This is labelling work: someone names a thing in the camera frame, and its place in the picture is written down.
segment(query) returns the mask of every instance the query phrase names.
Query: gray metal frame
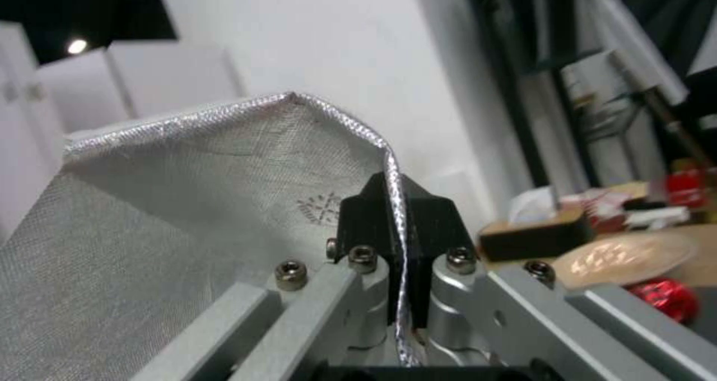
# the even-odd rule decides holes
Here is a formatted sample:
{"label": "gray metal frame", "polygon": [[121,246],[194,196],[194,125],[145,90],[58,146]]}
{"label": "gray metal frame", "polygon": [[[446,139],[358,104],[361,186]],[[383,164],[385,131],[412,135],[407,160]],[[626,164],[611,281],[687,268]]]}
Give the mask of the gray metal frame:
{"label": "gray metal frame", "polygon": [[[540,359],[565,379],[666,379],[564,301],[560,292],[518,266],[459,275],[448,270],[441,256],[433,264],[432,296],[441,305],[431,305],[428,335],[438,347],[443,346],[435,341],[487,350],[493,360],[507,365],[528,366]],[[474,335],[461,338],[452,329],[445,334],[450,326],[433,328],[446,321],[431,318],[438,312],[462,315],[464,322],[458,323],[467,324],[467,333]],[[430,361],[446,359],[445,352],[431,355],[436,351],[429,350]]]}
{"label": "gray metal frame", "polygon": [[280,314],[276,292],[235,284],[132,379],[226,379]]}

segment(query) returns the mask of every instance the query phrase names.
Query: black rod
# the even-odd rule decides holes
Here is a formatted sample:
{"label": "black rod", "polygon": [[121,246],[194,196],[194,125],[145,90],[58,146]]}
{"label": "black rod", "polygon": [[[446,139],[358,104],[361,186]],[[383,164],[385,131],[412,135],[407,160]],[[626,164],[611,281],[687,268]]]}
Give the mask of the black rod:
{"label": "black rod", "polygon": [[550,74],[553,79],[555,90],[558,93],[558,99],[560,100],[560,105],[565,115],[565,119],[568,121],[570,134],[573,137],[573,144],[578,152],[578,157],[580,158],[580,163],[585,171],[587,182],[590,184],[590,187],[599,188],[600,179],[595,171],[595,166],[592,164],[590,151],[588,149],[587,142],[585,141],[585,136],[583,136],[580,129],[580,120],[578,119],[578,115],[572,107],[573,103],[568,95],[565,80],[563,80],[563,74],[560,72],[560,69],[553,69]]}
{"label": "black rod", "polygon": [[476,14],[481,47],[486,52],[492,77],[497,83],[500,95],[502,95],[513,129],[518,135],[518,143],[520,143],[520,149],[523,151],[530,177],[533,179],[533,186],[546,187],[550,184],[548,174],[546,174],[543,159],[533,137],[525,107],[520,100],[520,93],[515,84],[515,74],[504,51],[505,46],[500,43],[499,34],[492,21],[491,11],[488,9],[490,4],[487,0],[468,1],[471,4],[473,13]]}

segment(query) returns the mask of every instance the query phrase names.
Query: dark ceiling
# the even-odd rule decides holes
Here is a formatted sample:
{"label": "dark ceiling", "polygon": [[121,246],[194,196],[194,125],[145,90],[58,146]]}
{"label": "dark ceiling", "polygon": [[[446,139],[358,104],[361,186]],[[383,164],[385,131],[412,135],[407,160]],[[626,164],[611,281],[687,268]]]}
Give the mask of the dark ceiling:
{"label": "dark ceiling", "polygon": [[161,0],[0,0],[0,20],[23,24],[40,64],[67,57],[82,38],[88,49],[114,39],[175,39]]}

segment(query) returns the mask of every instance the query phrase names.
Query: white wall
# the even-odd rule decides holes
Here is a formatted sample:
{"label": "white wall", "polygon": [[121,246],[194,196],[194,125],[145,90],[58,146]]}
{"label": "white wall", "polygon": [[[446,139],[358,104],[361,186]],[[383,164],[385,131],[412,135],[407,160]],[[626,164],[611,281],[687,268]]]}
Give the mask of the white wall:
{"label": "white wall", "polygon": [[125,106],[105,49],[45,64],[38,75],[57,104],[64,133],[135,118]]}
{"label": "white wall", "polygon": [[374,126],[471,233],[530,186],[466,0],[164,0],[230,51],[249,95],[310,92]]}

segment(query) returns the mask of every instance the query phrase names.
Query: tissue box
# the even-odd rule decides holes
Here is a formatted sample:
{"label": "tissue box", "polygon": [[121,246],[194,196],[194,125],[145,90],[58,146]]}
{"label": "tissue box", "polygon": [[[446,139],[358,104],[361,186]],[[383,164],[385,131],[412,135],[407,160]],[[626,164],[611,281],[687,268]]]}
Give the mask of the tissue box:
{"label": "tissue box", "polygon": [[569,208],[540,223],[510,225],[498,221],[479,235],[479,248],[491,261],[559,256],[592,241],[594,233],[585,211]]}

